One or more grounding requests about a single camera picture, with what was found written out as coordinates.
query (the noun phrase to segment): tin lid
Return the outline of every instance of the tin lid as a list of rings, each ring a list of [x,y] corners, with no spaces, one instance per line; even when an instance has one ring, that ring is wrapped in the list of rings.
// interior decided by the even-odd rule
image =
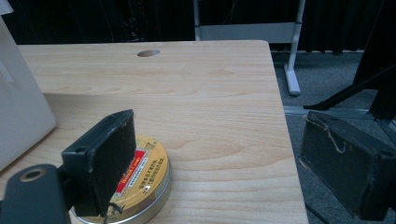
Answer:
[[[134,160],[121,179],[107,210],[108,223],[144,223],[166,203],[171,167],[165,148],[145,135],[136,137]],[[78,217],[84,223],[103,223],[103,217]]]

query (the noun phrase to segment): tin can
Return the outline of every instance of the tin can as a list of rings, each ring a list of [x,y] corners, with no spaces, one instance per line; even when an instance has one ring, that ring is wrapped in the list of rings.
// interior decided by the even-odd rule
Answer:
[[[165,148],[145,135],[136,137],[136,152],[107,210],[107,223],[137,224],[152,219],[165,205],[171,189],[171,166]],[[78,217],[103,223],[103,217]]]

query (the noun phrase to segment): table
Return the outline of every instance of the table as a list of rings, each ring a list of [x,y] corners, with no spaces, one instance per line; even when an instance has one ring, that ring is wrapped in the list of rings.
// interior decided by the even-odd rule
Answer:
[[[132,108],[136,133],[159,140],[172,163],[170,197],[150,223],[307,223],[266,42],[20,49],[57,126],[0,173],[0,198],[13,174],[59,166],[101,118]],[[137,56],[148,49],[160,53]]]

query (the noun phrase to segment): metal frame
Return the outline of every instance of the metal frame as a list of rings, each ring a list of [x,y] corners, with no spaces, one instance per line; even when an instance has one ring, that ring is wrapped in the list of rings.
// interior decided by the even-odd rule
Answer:
[[[297,96],[301,91],[294,72],[294,63],[303,24],[304,6],[305,0],[301,0],[296,22],[202,26],[198,0],[193,0],[195,40],[264,39],[269,43],[291,43],[289,61],[284,68],[289,93]]]

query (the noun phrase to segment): floor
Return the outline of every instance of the floor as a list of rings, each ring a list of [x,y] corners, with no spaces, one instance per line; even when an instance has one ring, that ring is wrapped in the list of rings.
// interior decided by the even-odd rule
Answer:
[[[303,105],[314,105],[323,101],[343,88],[352,84],[356,69],[361,60],[361,52],[345,52],[335,55],[333,53],[304,53],[297,54],[295,72],[299,80],[301,95],[290,96],[283,65],[288,60],[289,54],[273,52],[276,69],[276,78],[280,88],[283,105],[285,106],[286,119],[290,132],[290,139],[297,163],[304,200],[317,211],[328,223],[394,223],[395,212],[389,209],[383,222],[361,221],[352,217],[345,207],[341,205],[332,192],[329,191],[310,170],[304,168],[298,155],[304,133]],[[367,132],[391,147],[396,148],[388,135],[367,114],[376,91],[365,90],[345,100],[330,110],[341,119]],[[312,224],[323,223],[312,212],[307,211],[309,222]]]

